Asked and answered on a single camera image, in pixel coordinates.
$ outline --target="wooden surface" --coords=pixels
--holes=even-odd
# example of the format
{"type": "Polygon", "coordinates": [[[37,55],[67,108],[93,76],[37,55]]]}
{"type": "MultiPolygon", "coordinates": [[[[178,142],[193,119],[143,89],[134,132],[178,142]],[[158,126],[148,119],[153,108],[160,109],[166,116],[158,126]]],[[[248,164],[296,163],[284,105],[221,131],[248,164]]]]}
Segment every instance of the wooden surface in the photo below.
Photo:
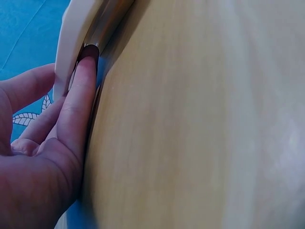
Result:
{"type": "Polygon", "coordinates": [[[305,225],[305,1],[138,0],[85,165],[102,229],[305,225]]]}

